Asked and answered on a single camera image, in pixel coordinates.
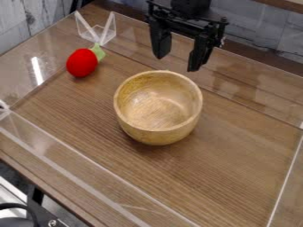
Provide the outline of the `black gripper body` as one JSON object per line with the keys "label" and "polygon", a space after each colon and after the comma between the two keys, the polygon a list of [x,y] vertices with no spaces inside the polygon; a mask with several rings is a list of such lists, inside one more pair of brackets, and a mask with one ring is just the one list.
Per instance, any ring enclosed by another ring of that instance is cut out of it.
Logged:
{"label": "black gripper body", "polygon": [[212,0],[169,0],[165,6],[156,0],[147,0],[148,20],[157,20],[163,24],[177,23],[196,25],[203,21],[220,27],[228,25],[227,17],[211,12]]}

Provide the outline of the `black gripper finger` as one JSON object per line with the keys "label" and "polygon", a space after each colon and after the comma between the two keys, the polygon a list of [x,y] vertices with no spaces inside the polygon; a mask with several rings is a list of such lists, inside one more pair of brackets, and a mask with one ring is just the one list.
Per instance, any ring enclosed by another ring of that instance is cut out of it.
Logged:
{"label": "black gripper finger", "polygon": [[161,59],[171,52],[172,48],[171,29],[164,23],[151,19],[149,30],[152,53],[157,59]]}
{"label": "black gripper finger", "polygon": [[189,52],[187,71],[195,72],[207,63],[213,48],[221,45],[221,37],[215,27],[189,33],[187,36],[193,39],[193,49]]}

